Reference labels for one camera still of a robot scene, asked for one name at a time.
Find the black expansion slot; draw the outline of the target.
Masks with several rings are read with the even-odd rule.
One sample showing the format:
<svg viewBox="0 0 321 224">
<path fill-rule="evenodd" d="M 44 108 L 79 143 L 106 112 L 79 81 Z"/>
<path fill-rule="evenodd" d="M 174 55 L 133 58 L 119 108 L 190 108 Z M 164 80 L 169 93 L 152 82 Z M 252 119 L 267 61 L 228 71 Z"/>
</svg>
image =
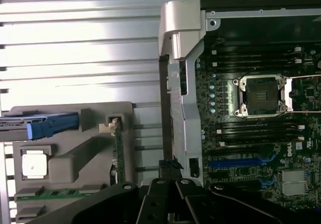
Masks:
<svg viewBox="0 0 321 224">
<path fill-rule="evenodd" d="M 239 188 L 262 188 L 262 183 L 259 180 L 242 180 L 242 181 L 230 181 L 222 182 L 222 184 L 239 187 Z"/>
<path fill-rule="evenodd" d="M 245 148 L 220 148 L 209 150 L 207 155 L 209 156 L 227 156 L 236 154 L 257 154 L 260 153 L 259 147 L 245 147 Z"/>
</svg>

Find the blue expansion slot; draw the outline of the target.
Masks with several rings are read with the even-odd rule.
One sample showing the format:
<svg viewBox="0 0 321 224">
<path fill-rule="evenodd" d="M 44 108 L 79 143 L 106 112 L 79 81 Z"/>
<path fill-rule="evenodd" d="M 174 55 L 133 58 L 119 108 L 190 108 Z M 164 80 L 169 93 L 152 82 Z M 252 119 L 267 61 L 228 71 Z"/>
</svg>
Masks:
<svg viewBox="0 0 321 224">
<path fill-rule="evenodd" d="M 244 167 L 244 166 L 260 166 L 264 163 L 259 158 L 247 158 L 247 159 L 227 159 L 216 160 L 210 162 L 211 168 L 232 168 L 232 167 Z"/>
</svg>

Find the RAM slot white latches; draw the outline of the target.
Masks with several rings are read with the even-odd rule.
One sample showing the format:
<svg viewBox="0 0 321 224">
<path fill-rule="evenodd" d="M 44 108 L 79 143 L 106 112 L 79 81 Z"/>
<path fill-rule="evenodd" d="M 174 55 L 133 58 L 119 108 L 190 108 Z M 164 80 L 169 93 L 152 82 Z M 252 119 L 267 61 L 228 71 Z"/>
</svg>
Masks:
<svg viewBox="0 0 321 224">
<path fill-rule="evenodd" d="M 304 141 L 305 137 L 287 137 L 280 139 L 243 139 L 243 140 L 221 140 L 217 142 L 217 145 L 220 147 L 225 146 L 238 146 L 238 145 L 264 145 L 264 144 L 279 144 L 279 143 L 288 143 L 295 141 Z"/>
<path fill-rule="evenodd" d="M 217 129 L 217 134 L 240 134 L 240 133 L 278 133 L 278 132 L 296 132 L 305 130 L 304 125 L 290 127 L 259 127 L 259 128 L 221 128 Z"/>
<path fill-rule="evenodd" d="M 234 60 L 234 61 L 216 61 L 212 62 L 213 66 L 254 66 L 254 65 L 291 65 L 301 64 L 302 59 L 274 59 L 274 60 Z"/>
<path fill-rule="evenodd" d="M 293 48 L 221 48 L 212 50 L 212 55 L 220 55 L 220 54 L 243 54 L 243 53 L 299 53 L 302 52 L 302 47 L 293 47 Z"/>
</svg>

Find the RAM slot black latches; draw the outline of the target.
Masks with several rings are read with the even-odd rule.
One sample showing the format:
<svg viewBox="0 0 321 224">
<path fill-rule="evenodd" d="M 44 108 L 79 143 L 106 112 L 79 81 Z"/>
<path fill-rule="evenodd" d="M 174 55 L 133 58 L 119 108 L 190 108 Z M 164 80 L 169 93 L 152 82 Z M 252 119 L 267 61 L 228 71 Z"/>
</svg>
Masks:
<svg viewBox="0 0 321 224">
<path fill-rule="evenodd" d="M 222 139 L 250 139 L 250 138 L 297 138 L 297 134 L 220 134 Z"/>
<path fill-rule="evenodd" d="M 217 128 L 238 128 L 238 127 L 252 127 L 252 126 L 297 126 L 297 122 L 234 122 L 216 124 Z"/>
<path fill-rule="evenodd" d="M 295 68 L 295 65 L 259 65 L 259 66 L 243 66 L 243 65 L 222 65 L 214 67 L 218 72 L 243 72 L 243 71 L 282 71 Z"/>
<path fill-rule="evenodd" d="M 237 59 L 237 58 L 291 58 L 296 57 L 296 54 L 279 54 L 279 53 L 264 53 L 264 54 L 227 54 L 216 55 L 219 59 Z"/>
</svg>

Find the green Dell motherboard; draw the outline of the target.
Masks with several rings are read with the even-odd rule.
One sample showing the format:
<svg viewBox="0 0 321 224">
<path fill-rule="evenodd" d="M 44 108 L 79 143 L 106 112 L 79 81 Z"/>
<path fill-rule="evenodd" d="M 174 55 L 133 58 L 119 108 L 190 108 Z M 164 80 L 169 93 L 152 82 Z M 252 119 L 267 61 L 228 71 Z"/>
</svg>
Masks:
<svg viewBox="0 0 321 224">
<path fill-rule="evenodd" d="M 219 59 L 211 51 L 221 48 L 293 48 L 302 47 L 299 53 L 291 58 L 237 58 Z M 243 71 L 218 72 L 212 62 L 234 60 L 274 60 L 302 59 L 295 68 L 282 71 Z M 306 44 L 273 44 L 258 46 L 227 46 L 221 41 L 206 45 L 203 53 L 196 59 L 196 98 L 201 123 L 201 150 L 199 159 L 190 160 L 190 174 L 201 179 L 206 187 L 222 182 L 242 180 L 259 180 L 262 188 L 240 188 L 257 194 L 259 197 L 275 202 L 283 207 L 296 211 L 312 211 L 321 213 L 321 114 L 285 113 L 272 118 L 244 119 L 234 116 L 238 107 L 237 87 L 233 79 L 246 75 L 281 74 L 285 77 L 321 74 L 321 43 Z M 234 122 L 297 122 L 305 126 L 305 130 L 278 133 L 241 133 L 241 134 L 297 134 L 305 137 L 304 141 L 279 144 L 238 145 L 220 147 L 222 139 L 217 137 L 216 124 Z M 209 156 L 209 150 L 220 148 L 259 147 L 257 154 L 236 154 L 227 156 Z M 211 168 L 210 162 L 227 159 L 259 158 L 264 163 L 260 166 L 244 166 L 232 168 Z M 304 195 L 285 196 L 282 193 L 282 171 L 304 170 L 307 173 L 307 193 Z"/>
</svg>

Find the silver chipset heatsink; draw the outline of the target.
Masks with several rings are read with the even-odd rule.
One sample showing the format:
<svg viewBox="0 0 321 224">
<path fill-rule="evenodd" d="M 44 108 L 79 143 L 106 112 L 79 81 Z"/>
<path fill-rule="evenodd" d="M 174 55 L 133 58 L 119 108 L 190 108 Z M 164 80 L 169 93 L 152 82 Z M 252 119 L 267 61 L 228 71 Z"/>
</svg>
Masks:
<svg viewBox="0 0 321 224">
<path fill-rule="evenodd" d="M 282 193 L 285 196 L 307 193 L 307 173 L 304 170 L 282 171 Z"/>
</svg>

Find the grey parts rack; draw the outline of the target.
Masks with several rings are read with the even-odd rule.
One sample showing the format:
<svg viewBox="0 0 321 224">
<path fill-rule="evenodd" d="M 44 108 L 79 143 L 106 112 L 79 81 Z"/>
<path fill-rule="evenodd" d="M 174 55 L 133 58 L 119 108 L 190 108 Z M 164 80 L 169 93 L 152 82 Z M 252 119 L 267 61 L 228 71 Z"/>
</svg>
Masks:
<svg viewBox="0 0 321 224">
<path fill-rule="evenodd" d="M 121 117 L 125 162 L 125 181 L 134 180 L 133 107 L 129 102 L 76 103 L 15 106 L 6 116 L 78 113 L 79 128 L 34 141 L 12 142 L 16 193 L 21 189 L 98 189 L 110 185 L 114 142 L 110 135 L 99 133 L 99 124 L 108 117 Z M 28 179 L 22 175 L 24 154 L 45 154 L 48 173 L 44 179 Z M 49 214 L 83 198 L 16 201 L 17 224 Z"/>
</svg>

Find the open PC case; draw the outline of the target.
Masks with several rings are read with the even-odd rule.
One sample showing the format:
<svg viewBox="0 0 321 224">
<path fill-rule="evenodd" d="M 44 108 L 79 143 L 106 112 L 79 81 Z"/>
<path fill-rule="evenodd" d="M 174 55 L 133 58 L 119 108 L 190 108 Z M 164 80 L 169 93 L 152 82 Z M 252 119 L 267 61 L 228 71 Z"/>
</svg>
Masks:
<svg viewBox="0 0 321 224">
<path fill-rule="evenodd" d="M 158 40 L 160 59 L 168 62 L 173 157 L 184 177 L 209 188 L 190 174 L 190 160 L 202 154 L 196 59 L 218 41 L 227 46 L 321 43 L 321 0 L 171 1 L 162 7 Z M 321 224 L 321 213 L 293 211 L 304 217 L 303 224 Z"/>
</svg>

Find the silver CPU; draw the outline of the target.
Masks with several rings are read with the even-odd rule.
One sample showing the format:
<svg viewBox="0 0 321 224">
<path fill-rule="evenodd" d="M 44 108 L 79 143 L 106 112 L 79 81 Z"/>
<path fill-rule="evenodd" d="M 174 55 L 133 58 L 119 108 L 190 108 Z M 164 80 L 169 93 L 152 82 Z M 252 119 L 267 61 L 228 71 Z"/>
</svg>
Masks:
<svg viewBox="0 0 321 224">
<path fill-rule="evenodd" d="M 22 175 L 28 179 L 44 179 L 48 173 L 45 154 L 24 154 L 22 156 Z"/>
</svg>

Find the CPU socket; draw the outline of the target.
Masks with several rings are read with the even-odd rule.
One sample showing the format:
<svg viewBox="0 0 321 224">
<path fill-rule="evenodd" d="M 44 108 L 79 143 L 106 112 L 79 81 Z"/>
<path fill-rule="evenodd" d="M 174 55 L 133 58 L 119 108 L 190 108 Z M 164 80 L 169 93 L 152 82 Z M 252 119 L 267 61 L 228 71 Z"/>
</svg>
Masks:
<svg viewBox="0 0 321 224">
<path fill-rule="evenodd" d="M 233 79 L 238 91 L 234 116 L 244 119 L 272 118 L 287 113 L 285 76 L 281 74 L 246 75 Z"/>
</svg>

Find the hard disk blue carrier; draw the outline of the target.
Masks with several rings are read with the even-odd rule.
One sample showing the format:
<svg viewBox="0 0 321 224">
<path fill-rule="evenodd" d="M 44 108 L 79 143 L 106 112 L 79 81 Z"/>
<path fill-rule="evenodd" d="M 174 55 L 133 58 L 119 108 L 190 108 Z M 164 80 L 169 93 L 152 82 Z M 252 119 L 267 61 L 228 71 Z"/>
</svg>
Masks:
<svg viewBox="0 0 321 224">
<path fill-rule="evenodd" d="M 78 113 L 0 117 L 0 142 L 34 141 L 79 128 Z"/>
</svg>

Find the metal socket cover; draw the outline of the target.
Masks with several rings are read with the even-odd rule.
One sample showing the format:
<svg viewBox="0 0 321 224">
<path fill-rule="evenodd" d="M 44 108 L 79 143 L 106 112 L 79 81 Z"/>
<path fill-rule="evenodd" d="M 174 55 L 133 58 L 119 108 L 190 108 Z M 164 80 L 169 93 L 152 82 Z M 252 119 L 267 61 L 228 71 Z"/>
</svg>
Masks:
<svg viewBox="0 0 321 224">
<path fill-rule="evenodd" d="M 321 74 L 286 77 L 285 80 L 287 112 L 321 114 Z"/>
</svg>

